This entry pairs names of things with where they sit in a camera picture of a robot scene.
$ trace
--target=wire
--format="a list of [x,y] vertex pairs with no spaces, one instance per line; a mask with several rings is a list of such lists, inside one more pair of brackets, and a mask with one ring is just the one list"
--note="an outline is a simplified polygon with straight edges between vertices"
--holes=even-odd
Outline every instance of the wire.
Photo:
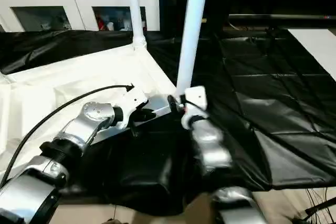
[[113,86],[106,86],[106,87],[103,87],[103,88],[100,88],[100,89],[95,89],[95,90],[92,90],[88,93],[85,93],[85,94],[82,94],[68,102],[66,102],[65,104],[61,105],[60,107],[58,107],[57,109],[55,109],[54,111],[52,111],[49,115],[47,115],[45,118],[43,118],[41,121],[39,121],[29,132],[27,135],[25,135],[25,137],[22,139],[22,141],[20,142],[19,146],[16,148],[14,154],[13,154],[13,157],[12,159],[10,160],[9,162],[9,165],[7,166],[6,168],[6,171],[4,173],[4,176],[2,177],[2,180],[0,182],[0,189],[4,187],[4,185],[6,184],[7,182],[7,179],[8,179],[8,176],[9,176],[9,173],[10,171],[12,170],[13,168],[13,165],[16,161],[16,158],[17,156],[19,155],[20,151],[22,150],[23,146],[25,145],[25,143],[28,141],[28,139],[30,138],[30,136],[43,124],[45,123],[49,118],[51,118],[53,115],[55,115],[56,113],[58,113],[60,110],[64,109],[66,106],[84,98],[84,97],[87,97],[88,95],[91,95],[91,94],[94,94],[94,93],[97,93],[99,91],[103,91],[103,90],[106,90],[106,89],[114,89],[114,88],[126,88],[127,91],[131,90],[133,88],[133,86],[129,86],[129,85],[113,85]]
[[237,28],[237,27],[235,27],[234,25],[232,25],[232,24],[230,23],[230,21],[227,21],[227,22],[229,23],[230,27],[232,27],[233,29],[235,29],[235,30],[237,30],[237,31],[240,31],[240,29]]
[[196,105],[195,103],[193,103],[193,102],[191,102],[191,101],[185,100],[184,102],[185,102],[185,103],[189,103],[189,104],[191,104],[192,106],[195,106],[196,108],[198,108],[199,110],[202,110],[203,112],[207,113],[204,109],[202,109],[200,106]]
[[[318,203],[318,204],[323,203],[323,199],[322,199],[322,197],[321,197],[321,196],[320,196],[314,189],[311,189],[311,190],[314,192],[314,198],[316,199],[317,203]],[[327,220],[327,218],[326,218],[326,215],[324,214],[324,209],[321,209],[320,211],[322,212],[323,217],[324,217],[325,220],[326,220],[326,223],[328,223],[328,220]]]
[[115,213],[116,211],[117,211],[117,205],[115,205],[115,206],[114,206],[114,214],[113,214],[113,219],[115,219],[115,218],[116,218],[116,217],[115,217],[115,216],[116,216],[116,213]]
[[[328,191],[328,188],[326,187],[325,190],[326,190],[326,191],[325,191],[325,193],[324,193],[324,202],[327,201],[327,191]],[[329,216],[330,216],[331,221],[334,223],[334,219],[332,218],[332,215],[331,215],[331,212],[330,212],[329,207],[327,207],[327,212],[328,212],[328,214],[329,214]]]
[[[305,189],[305,190],[306,190],[306,193],[308,194],[308,196],[310,198],[309,201],[311,200],[311,202],[313,203],[313,206],[315,207],[315,203],[314,203],[313,197],[310,194],[310,191],[308,189]],[[317,223],[317,211],[315,212],[315,223]]]

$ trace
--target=black fabric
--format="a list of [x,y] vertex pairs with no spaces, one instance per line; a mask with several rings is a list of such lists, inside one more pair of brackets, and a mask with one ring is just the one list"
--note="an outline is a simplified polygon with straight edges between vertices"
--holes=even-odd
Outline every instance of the black fabric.
[[[148,32],[148,51],[176,83],[181,38]],[[0,34],[0,68],[13,73],[126,45],[129,33]],[[188,133],[173,115],[91,146],[74,177],[90,194],[152,215],[182,211],[199,192],[336,185],[336,83],[287,31],[235,31],[199,39],[193,85],[234,167],[201,178]]]

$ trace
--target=wooden floor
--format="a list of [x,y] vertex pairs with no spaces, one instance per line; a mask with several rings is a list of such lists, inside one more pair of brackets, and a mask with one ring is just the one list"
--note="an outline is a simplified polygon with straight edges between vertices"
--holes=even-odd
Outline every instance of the wooden floor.
[[[314,204],[324,200],[324,188],[309,190]],[[288,224],[300,212],[312,206],[308,193],[304,189],[281,190],[254,193],[262,208],[264,215],[270,224]],[[336,188],[329,188],[327,198],[336,197]],[[330,211],[336,219],[336,207]],[[121,206],[102,205],[65,205],[60,206],[50,224],[101,224],[115,217],[129,224],[203,224],[211,223],[211,211],[206,195],[199,196],[189,205],[182,215],[167,218],[157,218],[141,214],[132,209]],[[313,223],[331,223],[326,210],[320,211],[317,217],[313,217]]]

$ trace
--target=black plastic sheet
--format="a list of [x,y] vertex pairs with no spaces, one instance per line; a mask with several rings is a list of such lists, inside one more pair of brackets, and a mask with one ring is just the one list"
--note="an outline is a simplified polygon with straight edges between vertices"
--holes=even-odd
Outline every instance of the black plastic sheet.
[[[176,83],[181,38],[146,37],[148,51]],[[0,41],[0,70],[9,74],[126,45],[131,34],[7,33]],[[232,170],[201,178],[188,133],[167,115],[141,126],[139,139],[123,133],[92,146],[74,183],[152,215],[178,214],[199,192],[231,184],[251,190],[336,185],[336,82],[287,31],[200,38],[193,85],[206,88]]]

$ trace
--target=black metal bar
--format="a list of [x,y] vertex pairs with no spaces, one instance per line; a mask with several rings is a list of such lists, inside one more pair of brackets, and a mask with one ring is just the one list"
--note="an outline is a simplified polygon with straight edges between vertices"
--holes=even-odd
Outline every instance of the black metal bar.
[[282,14],[230,14],[229,22],[243,27],[279,28],[335,28],[336,16],[282,15]]
[[333,205],[336,205],[336,197],[332,198],[332,199],[329,199],[325,202],[322,202],[321,204],[318,204],[314,207],[311,207],[311,208],[307,208],[305,210],[306,214],[308,215],[307,217],[305,217],[305,219],[308,219],[310,216],[314,215],[317,211],[320,211],[324,208],[327,208],[327,207],[331,207]]

